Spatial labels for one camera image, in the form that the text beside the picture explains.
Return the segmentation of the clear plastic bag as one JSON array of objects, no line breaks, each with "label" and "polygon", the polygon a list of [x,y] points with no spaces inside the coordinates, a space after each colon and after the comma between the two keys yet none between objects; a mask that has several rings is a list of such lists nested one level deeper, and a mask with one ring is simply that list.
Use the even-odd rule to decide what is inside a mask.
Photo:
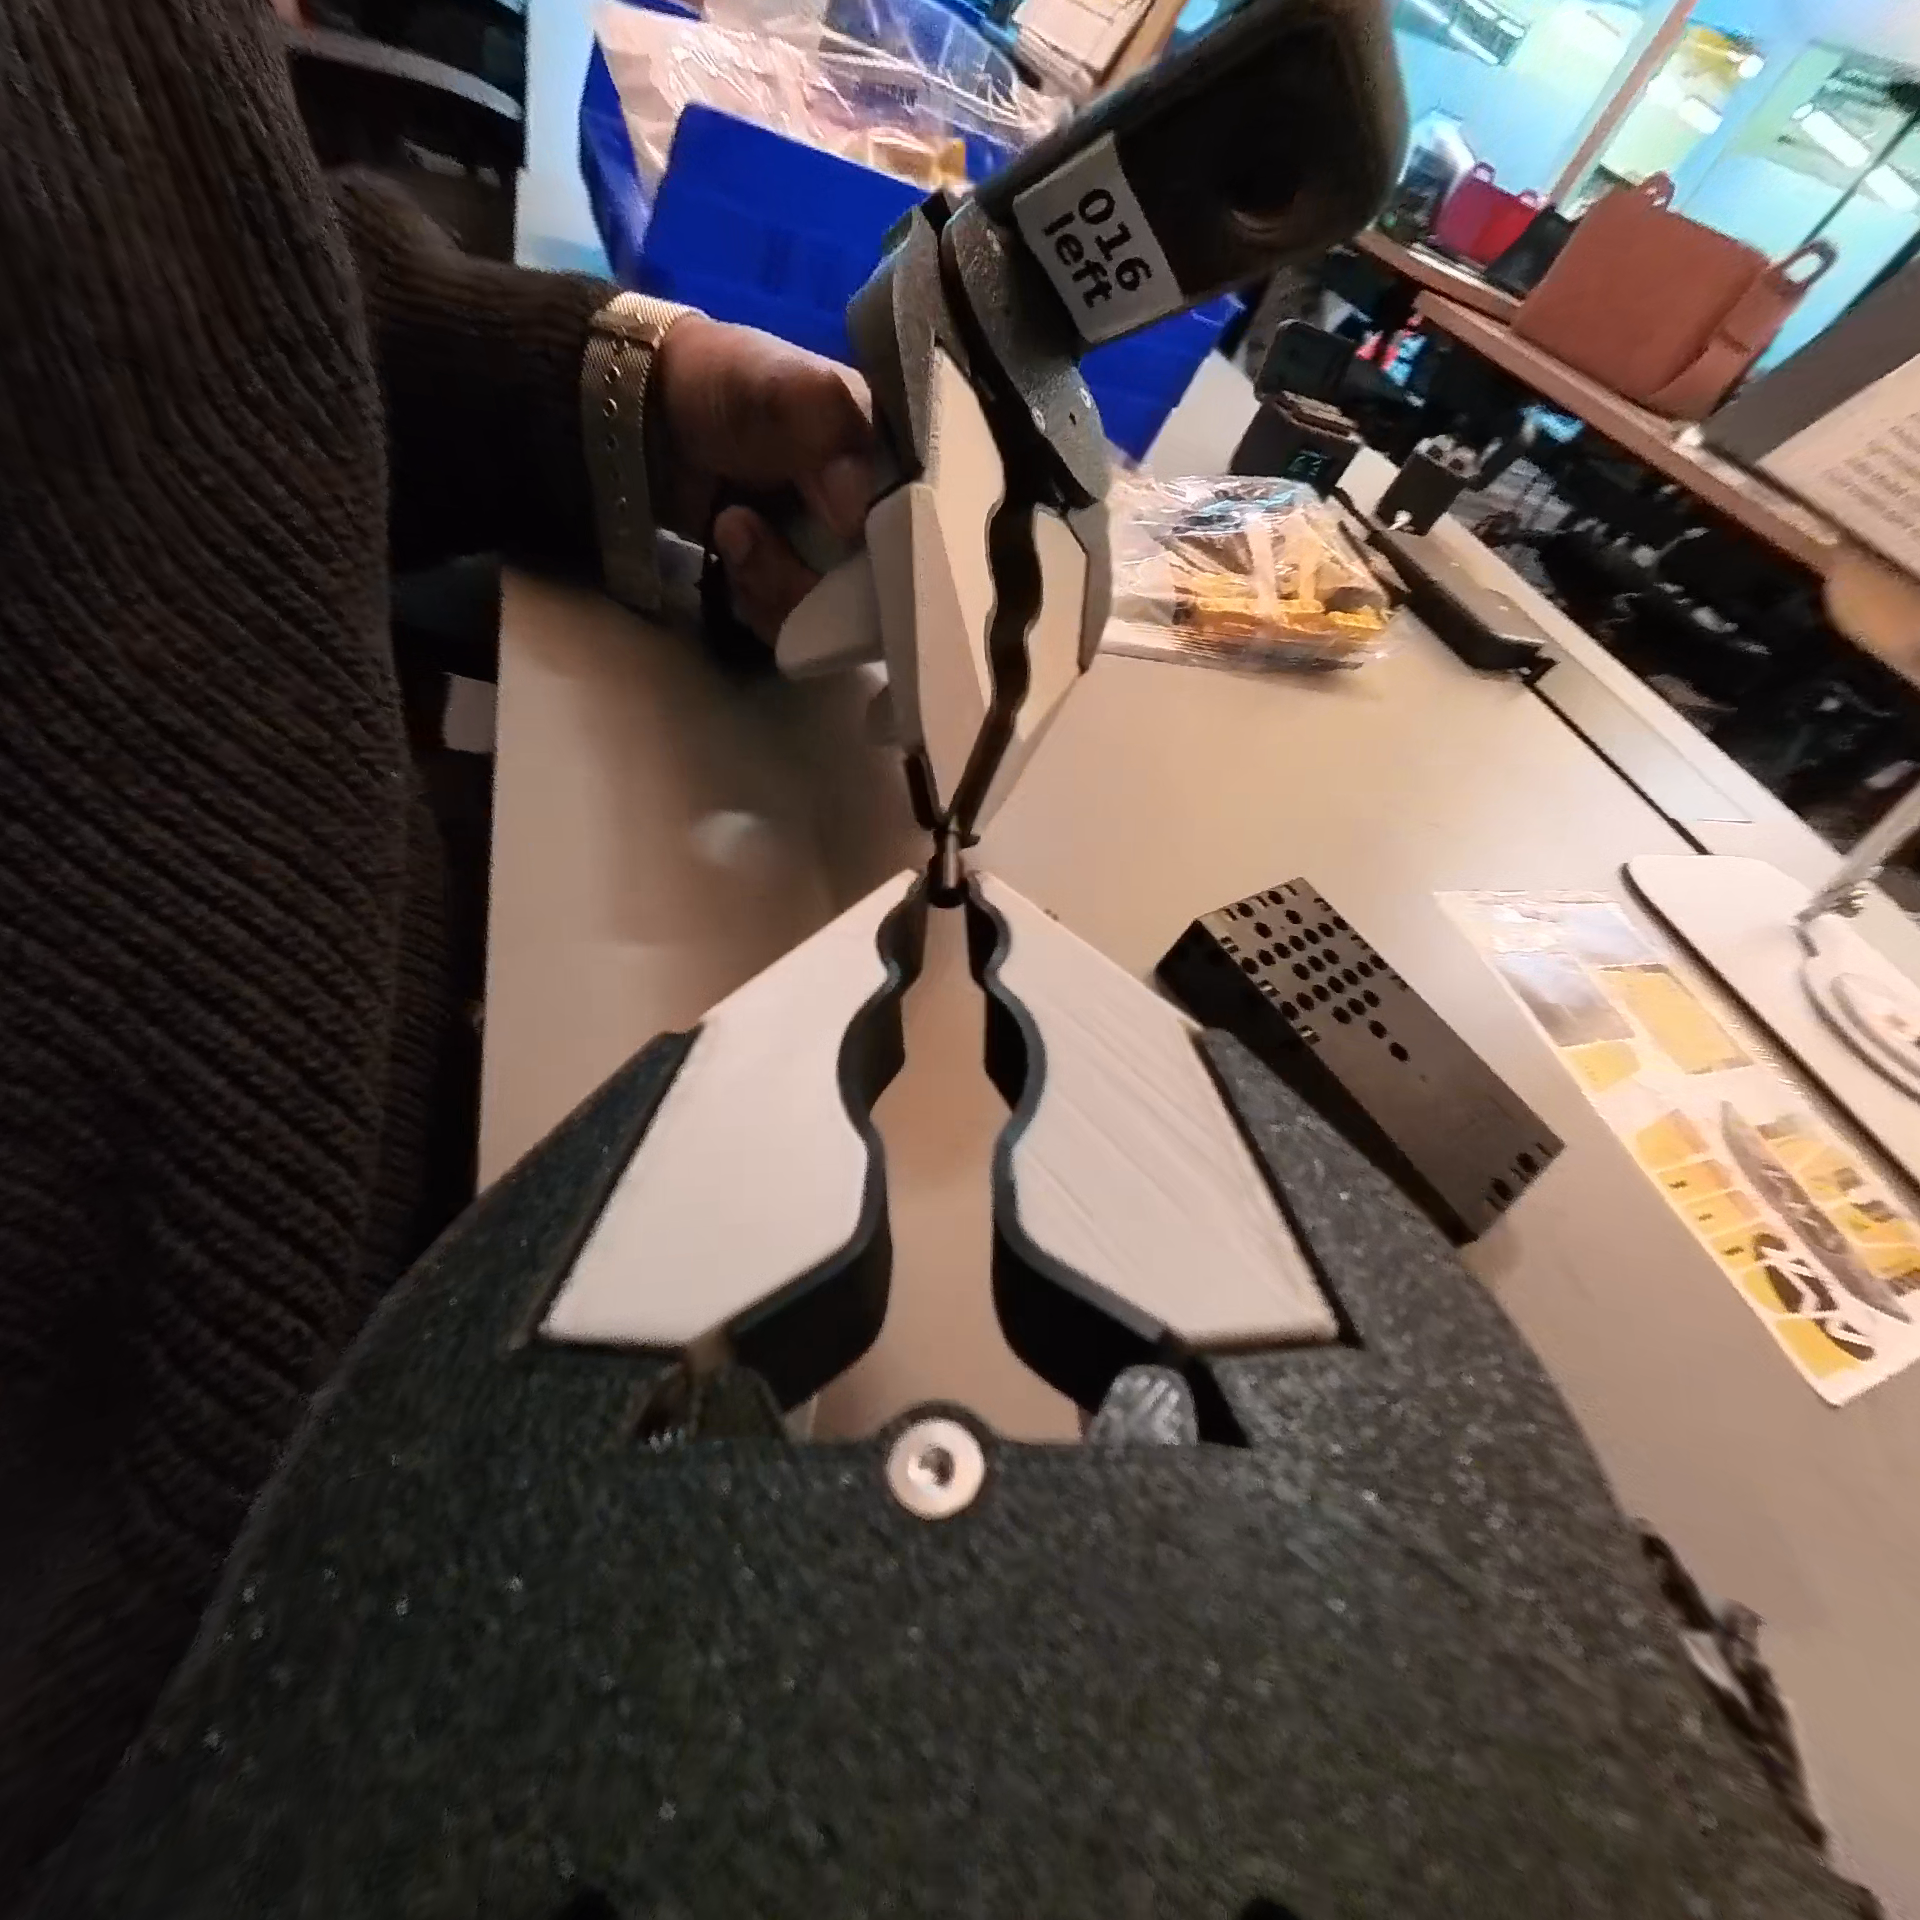
[{"label": "clear plastic bag", "polygon": [[597,5],[594,34],[644,187],[691,107],[914,187],[976,184],[1069,112],[946,5]]}]

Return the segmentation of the gold mesh watch band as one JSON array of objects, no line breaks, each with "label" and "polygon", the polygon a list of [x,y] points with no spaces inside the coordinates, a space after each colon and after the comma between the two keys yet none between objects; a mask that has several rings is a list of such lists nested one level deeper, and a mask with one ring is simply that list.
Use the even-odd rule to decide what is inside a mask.
[{"label": "gold mesh watch band", "polygon": [[662,540],[706,529],[712,492],[666,468],[667,408],[658,397],[666,342],[701,311],[619,292],[587,324],[581,361],[582,448],[602,586],[630,611],[666,607]]}]

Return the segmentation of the red bag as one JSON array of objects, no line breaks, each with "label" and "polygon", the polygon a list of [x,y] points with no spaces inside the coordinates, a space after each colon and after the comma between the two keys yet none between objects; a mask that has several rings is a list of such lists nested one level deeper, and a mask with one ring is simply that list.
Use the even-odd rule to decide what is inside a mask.
[{"label": "red bag", "polygon": [[1509,189],[1483,158],[1435,205],[1423,246],[1467,267],[1488,267],[1544,208],[1531,189]]}]

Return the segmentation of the blue storage bin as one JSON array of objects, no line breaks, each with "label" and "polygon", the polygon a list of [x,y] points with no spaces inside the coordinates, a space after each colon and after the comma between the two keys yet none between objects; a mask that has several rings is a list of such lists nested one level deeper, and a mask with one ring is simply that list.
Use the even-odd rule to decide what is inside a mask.
[{"label": "blue storage bin", "polygon": [[688,105],[606,253],[639,292],[852,367],[847,305],[926,198],[926,186]]},{"label": "blue storage bin", "polygon": [[644,186],[601,40],[592,38],[577,109],[577,158],[590,214],[612,276],[630,291],[695,300],[702,270],[708,161],[702,126],[655,186]]}]

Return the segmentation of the black perforated plastic block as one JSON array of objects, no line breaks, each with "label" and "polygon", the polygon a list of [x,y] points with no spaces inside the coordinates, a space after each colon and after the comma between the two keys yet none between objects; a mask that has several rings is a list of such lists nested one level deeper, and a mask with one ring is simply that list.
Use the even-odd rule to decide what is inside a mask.
[{"label": "black perforated plastic block", "polygon": [[1197,916],[1161,989],[1247,1048],[1456,1245],[1483,1238],[1564,1143],[1306,878]]}]

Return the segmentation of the black box device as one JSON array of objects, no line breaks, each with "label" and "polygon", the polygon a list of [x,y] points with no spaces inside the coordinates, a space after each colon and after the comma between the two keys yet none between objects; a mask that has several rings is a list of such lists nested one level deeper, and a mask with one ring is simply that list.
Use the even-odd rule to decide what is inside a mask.
[{"label": "black box device", "polygon": [[1256,413],[1235,445],[1228,473],[1272,477],[1331,497],[1364,446],[1341,407],[1355,349],[1300,319],[1283,322],[1255,378]]}]

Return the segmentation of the silver monitor stand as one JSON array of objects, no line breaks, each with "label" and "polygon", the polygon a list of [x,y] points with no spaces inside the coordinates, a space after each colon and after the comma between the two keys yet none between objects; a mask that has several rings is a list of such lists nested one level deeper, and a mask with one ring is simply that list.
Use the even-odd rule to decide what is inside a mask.
[{"label": "silver monitor stand", "polygon": [[1915,843],[1915,829],[1911,788],[1820,885],[1734,855],[1641,855],[1623,869],[1643,906],[1908,1187],[1917,1182],[1915,948],[1889,955],[1870,933],[1902,923],[1915,937],[1878,885],[1893,855]]}]

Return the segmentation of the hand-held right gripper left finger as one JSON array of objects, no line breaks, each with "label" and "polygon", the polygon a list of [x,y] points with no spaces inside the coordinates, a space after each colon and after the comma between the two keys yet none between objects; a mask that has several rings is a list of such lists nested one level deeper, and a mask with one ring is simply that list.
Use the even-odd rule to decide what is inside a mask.
[{"label": "hand-held right gripper left finger", "polygon": [[542,1339],[731,1365],[784,1416],[874,1345],[892,1238],[873,1115],[904,1066],[925,921],[925,880],[895,873],[677,1035]]}]

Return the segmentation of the yellow and black sticker sheet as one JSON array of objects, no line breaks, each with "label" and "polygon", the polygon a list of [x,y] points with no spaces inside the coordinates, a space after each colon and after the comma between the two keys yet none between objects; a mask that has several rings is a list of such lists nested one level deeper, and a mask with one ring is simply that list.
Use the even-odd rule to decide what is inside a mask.
[{"label": "yellow and black sticker sheet", "polygon": [[1597,894],[1437,902],[1826,1405],[1915,1369],[1915,1201],[1669,948]]}]

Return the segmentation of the person's left hand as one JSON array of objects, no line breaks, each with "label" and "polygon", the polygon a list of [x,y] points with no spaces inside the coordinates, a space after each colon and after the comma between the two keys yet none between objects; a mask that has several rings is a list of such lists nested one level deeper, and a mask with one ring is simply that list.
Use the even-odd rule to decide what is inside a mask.
[{"label": "person's left hand", "polygon": [[689,311],[654,356],[642,438],[655,525],[719,554],[735,617],[775,643],[816,572],[757,501],[791,492],[835,540],[859,540],[874,497],[869,388],[775,334]]}]

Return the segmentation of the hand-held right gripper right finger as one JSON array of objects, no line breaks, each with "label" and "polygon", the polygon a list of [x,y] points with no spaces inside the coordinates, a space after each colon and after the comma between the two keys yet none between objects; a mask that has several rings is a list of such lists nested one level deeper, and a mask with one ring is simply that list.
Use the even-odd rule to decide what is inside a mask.
[{"label": "hand-held right gripper right finger", "polygon": [[1013,1356],[1081,1416],[1140,1367],[1336,1342],[1205,1031],[1000,880],[966,890],[990,1152],[990,1289]]}]

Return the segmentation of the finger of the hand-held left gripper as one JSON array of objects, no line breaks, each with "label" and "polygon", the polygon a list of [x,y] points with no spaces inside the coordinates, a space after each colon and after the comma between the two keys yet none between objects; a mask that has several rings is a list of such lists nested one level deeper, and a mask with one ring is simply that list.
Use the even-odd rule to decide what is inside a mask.
[{"label": "finger of the hand-held left gripper", "polygon": [[986,705],[958,784],[959,836],[988,826],[1092,667],[1111,601],[1108,512],[1003,505],[986,559]]},{"label": "finger of the hand-held left gripper", "polygon": [[956,798],[986,705],[988,525],[1012,492],[986,400],[951,349],[930,353],[925,397],[920,471],[874,502],[869,555],[899,743]]}]

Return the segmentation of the person's dark knit sweater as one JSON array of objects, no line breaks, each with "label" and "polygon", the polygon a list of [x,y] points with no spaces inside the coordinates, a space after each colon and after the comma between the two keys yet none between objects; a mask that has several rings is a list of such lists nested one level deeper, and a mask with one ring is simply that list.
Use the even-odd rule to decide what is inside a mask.
[{"label": "person's dark knit sweater", "polygon": [[452,1022],[349,232],[263,5],[5,5],[5,1904],[422,1245]]}]

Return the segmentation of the brown leather bag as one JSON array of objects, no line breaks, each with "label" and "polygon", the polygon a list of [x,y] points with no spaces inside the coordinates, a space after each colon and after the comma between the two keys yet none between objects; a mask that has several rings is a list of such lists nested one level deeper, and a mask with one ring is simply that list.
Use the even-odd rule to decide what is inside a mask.
[{"label": "brown leather bag", "polygon": [[1657,173],[1597,201],[1514,334],[1658,417],[1704,423],[1743,382],[1838,251],[1810,238],[1771,260],[1669,209]]}]

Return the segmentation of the person's left forearm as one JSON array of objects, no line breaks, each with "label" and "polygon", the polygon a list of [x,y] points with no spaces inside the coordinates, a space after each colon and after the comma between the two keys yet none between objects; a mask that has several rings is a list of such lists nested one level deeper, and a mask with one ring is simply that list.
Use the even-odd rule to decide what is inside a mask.
[{"label": "person's left forearm", "polygon": [[381,400],[393,564],[501,555],[595,580],[582,375],[614,284],[462,253],[372,173],[326,184]]}]

